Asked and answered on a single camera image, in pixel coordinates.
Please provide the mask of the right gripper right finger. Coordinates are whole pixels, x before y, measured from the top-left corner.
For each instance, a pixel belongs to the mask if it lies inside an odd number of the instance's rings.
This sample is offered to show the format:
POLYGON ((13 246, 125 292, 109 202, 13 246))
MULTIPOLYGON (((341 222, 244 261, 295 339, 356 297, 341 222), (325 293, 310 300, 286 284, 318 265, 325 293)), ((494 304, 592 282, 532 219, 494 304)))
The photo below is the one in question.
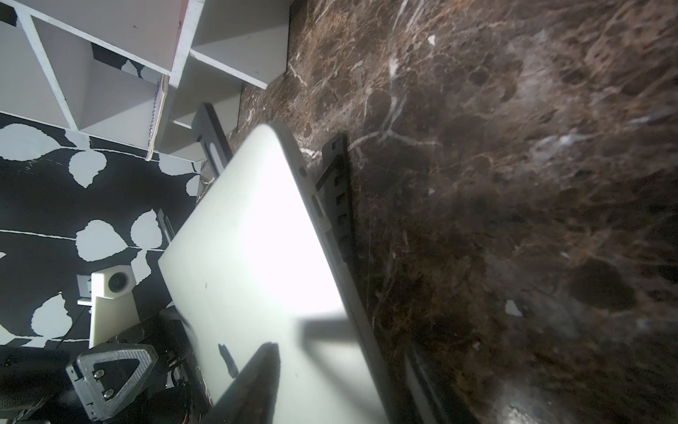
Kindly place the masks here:
POLYGON ((405 380, 421 423, 476 423, 466 403, 445 386, 430 353, 412 344, 405 355, 405 380))

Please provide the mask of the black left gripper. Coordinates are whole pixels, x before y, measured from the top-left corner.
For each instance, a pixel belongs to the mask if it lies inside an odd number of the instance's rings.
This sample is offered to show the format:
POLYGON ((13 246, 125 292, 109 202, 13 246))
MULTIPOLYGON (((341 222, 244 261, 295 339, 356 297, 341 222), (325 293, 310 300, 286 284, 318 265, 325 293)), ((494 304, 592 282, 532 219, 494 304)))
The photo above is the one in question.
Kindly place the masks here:
POLYGON ((65 367, 89 420, 201 423, 211 409, 176 307, 122 331, 65 367))

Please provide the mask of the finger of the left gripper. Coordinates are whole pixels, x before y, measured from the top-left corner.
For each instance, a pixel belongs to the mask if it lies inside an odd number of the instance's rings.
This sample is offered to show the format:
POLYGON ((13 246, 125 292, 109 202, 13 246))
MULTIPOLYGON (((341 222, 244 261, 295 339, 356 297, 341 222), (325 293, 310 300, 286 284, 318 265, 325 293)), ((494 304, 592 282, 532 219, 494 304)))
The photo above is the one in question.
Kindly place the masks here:
POLYGON ((233 153, 213 104, 203 102, 198 107, 192 120, 192 137, 201 145, 215 176, 220 177, 233 153))

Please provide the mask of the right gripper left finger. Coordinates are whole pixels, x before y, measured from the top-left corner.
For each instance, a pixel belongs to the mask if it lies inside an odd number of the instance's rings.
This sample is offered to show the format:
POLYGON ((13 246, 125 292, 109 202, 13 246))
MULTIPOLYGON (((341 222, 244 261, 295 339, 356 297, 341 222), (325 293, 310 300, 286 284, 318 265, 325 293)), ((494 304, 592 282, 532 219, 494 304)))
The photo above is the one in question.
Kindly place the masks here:
POLYGON ((203 418, 204 423, 272 423, 281 374, 278 344, 263 344, 203 418))

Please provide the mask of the silver laptop computer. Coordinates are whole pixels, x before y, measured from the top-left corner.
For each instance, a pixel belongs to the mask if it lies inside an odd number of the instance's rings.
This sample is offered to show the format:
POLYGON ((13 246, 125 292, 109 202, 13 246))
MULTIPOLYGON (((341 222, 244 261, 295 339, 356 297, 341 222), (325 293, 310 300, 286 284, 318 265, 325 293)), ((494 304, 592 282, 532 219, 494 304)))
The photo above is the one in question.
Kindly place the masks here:
POLYGON ((275 423, 398 423, 389 377, 291 131, 258 125, 159 261, 211 401, 277 346, 275 423))

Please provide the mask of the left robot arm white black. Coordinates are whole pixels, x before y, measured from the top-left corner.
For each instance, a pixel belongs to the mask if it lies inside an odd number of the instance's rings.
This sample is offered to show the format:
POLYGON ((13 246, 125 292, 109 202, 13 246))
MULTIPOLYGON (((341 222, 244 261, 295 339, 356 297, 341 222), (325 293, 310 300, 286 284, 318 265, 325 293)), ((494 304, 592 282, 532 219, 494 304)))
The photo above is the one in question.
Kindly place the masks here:
POLYGON ((1 118, 1 415, 87 421, 63 400, 68 362, 88 349, 91 314, 79 303, 93 273, 129 266, 141 319, 168 307, 159 270, 195 209, 194 164, 3 115, 1 118))

